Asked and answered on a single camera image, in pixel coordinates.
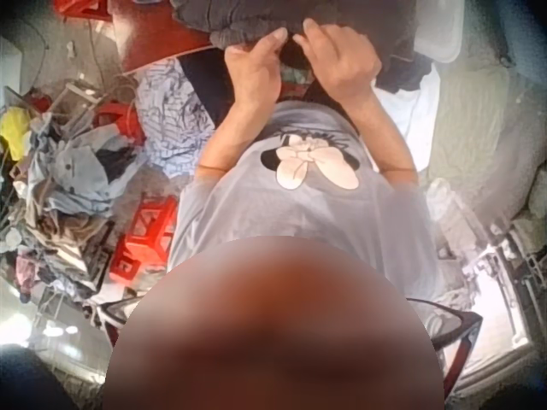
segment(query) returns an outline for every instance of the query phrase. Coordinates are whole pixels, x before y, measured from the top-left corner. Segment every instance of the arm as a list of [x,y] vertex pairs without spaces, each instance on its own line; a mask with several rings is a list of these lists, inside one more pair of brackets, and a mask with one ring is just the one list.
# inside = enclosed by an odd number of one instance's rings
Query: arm
[[266,125],[264,114],[234,104],[228,116],[203,149],[196,178],[222,178]]
[[315,76],[340,103],[361,133],[380,172],[390,184],[418,184],[418,173],[401,133],[373,93],[371,83],[381,63],[365,36],[348,27],[304,22],[303,48]]
[[221,178],[237,164],[258,137],[274,111],[281,93],[278,52],[287,40],[280,28],[262,38],[252,49],[233,46],[225,59],[233,83],[235,103],[205,146],[196,178]]
[[384,178],[392,185],[418,185],[418,173],[409,147],[378,98],[371,93],[369,99],[344,109],[362,135]]

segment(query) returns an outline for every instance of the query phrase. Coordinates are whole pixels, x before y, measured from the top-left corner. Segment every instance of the hand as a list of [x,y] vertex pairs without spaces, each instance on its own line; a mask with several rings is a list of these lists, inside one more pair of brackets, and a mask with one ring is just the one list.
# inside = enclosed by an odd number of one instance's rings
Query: hand
[[280,28],[254,47],[235,45],[226,49],[226,65],[238,108],[267,115],[272,113],[281,93],[279,51],[287,37],[286,28]]
[[347,111],[373,95],[371,83],[382,64],[366,36],[349,27],[303,23],[305,37],[294,36],[315,77],[329,96]]

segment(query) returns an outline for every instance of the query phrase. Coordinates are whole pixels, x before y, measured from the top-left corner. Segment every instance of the bow print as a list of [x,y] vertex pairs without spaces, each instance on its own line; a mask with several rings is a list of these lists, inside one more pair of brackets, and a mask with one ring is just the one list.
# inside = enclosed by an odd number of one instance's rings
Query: bow print
[[359,179],[353,168],[345,161],[340,149],[331,147],[319,138],[291,135],[289,145],[276,150],[281,163],[277,169],[277,181],[287,190],[302,185],[310,163],[333,184],[345,190],[355,190]]

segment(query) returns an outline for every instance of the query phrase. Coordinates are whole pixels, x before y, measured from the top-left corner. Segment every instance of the yellow cloth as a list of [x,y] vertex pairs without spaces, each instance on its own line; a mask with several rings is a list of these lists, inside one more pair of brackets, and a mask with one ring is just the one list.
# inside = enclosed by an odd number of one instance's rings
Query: yellow cloth
[[8,108],[0,121],[0,135],[8,142],[11,159],[19,161],[25,156],[23,136],[28,131],[31,116],[23,108]]

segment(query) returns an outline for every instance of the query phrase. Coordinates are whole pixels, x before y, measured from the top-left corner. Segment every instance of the cartoon character print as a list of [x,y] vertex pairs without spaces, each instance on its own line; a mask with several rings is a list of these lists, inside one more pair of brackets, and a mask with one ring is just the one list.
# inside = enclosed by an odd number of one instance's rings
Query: cartoon character print
[[275,171],[278,183],[287,190],[295,190],[303,184],[311,164],[321,174],[345,190],[356,190],[359,178],[356,170],[359,161],[345,151],[347,144],[331,134],[310,133],[303,137],[296,133],[281,133],[281,147],[265,151],[261,162]]

